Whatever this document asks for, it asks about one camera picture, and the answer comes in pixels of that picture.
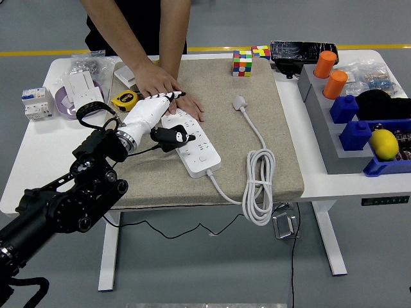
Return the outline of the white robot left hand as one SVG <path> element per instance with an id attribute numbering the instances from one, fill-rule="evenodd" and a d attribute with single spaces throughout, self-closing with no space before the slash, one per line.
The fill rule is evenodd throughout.
<path id="1" fill-rule="evenodd" d="M 185 95 L 185 92 L 175 91 L 156 94 L 138 101 L 124 118 L 123 126 L 118 128 L 118 137 L 126 142 L 129 150 L 136 150 L 142 136 L 151 132 L 169 109 L 171 102 Z"/>

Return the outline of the person's left hand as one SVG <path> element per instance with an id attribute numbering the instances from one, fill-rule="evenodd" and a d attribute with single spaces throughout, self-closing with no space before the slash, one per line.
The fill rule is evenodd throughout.
<path id="1" fill-rule="evenodd" d="M 168 108 L 167 114 L 175 114 L 178 108 L 188 113 L 197 121 L 204 122 L 204 107 L 191 94 L 186 94 L 185 96 L 174 99 Z"/>

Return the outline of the person's right hand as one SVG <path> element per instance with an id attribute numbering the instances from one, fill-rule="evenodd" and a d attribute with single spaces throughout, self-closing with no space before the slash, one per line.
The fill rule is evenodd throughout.
<path id="1" fill-rule="evenodd" d="M 145 98 L 156 94 L 182 91 L 176 79 L 151 60 L 141 62 L 130 69 L 134 74 L 137 88 Z"/>

